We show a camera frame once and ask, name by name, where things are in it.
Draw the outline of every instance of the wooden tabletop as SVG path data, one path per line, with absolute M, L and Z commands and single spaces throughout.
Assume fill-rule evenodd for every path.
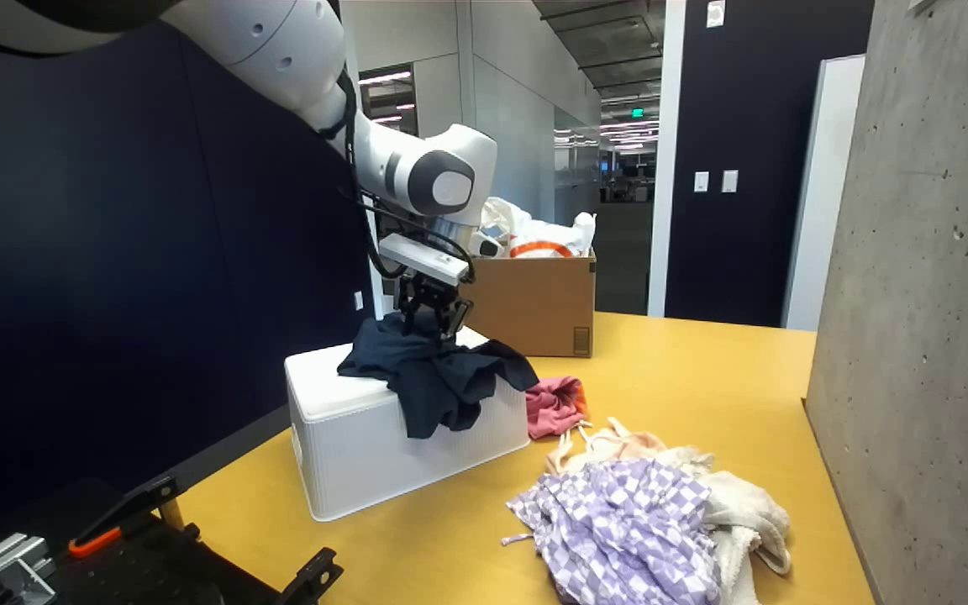
M 591 417 L 614 416 L 666 444 L 715 453 L 715 470 L 764 487 L 791 514 L 791 574 L 754 558 L 765 605 L 871 604 L 865 575 L 800 397 L 815 334 L 596 315 L 591 360 L 532 359 L 541 376 L 585 384 Z M 308 516 L 289 433 L 178 498 L 219 554 L 276 588 L 320 547 L 345 574 L 324 605 L 556 601 L 533 543 L 506 506 L 533 485 L 553 439 L 330 523 Z

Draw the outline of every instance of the white storage bin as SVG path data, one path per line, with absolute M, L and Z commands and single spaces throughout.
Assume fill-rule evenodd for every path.
M 458 344 L 466 347 L 485 341 L 471 329 L 458 333 Z M 501 378 L 471 429 L 439 426 L 429 439 L 410 439 L 387 384 L 338 375 L 350 349 L 339 345 L 286 359 L 293 453 L 314 519 L 356 513 L 529 444 L 525 393 Z

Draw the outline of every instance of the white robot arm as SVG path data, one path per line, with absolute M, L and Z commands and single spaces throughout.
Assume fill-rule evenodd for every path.
M 0 50 L 71 53 L 155 19 L 300 116 L 354 162 L 361 187 L 438 219 L 441 233 L 467 244 L 492 186 L 495 141 L 460 125 L 418 139 L 365 118 L 345 74 L 342 23 L 327 0 L 0 0 Z M 431 294 L 426 305 L 464 307 L 456 288 L 470 271 L 467 261 L 401 236 L 388 236 L 380 252 L 416 272 L 415 294 Z M 447 315 L 441 323 L 453 324 L 445 326 L 453 332 L 468 309 L 435 311 Z

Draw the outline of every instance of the lavender checkered cloth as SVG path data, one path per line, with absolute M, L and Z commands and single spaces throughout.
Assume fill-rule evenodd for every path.
M 562 602 L 718 605 L 709 494 L 656 460 L 609 460 L 544 475 L 507 506 L 533 530 Z

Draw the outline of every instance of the pink towel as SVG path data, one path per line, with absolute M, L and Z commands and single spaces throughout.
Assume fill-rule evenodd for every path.
M 529 437 L 561 435 L 584 420 L 588 410 L 585 390 L 574 376 L 545 378 L 525 392 Z

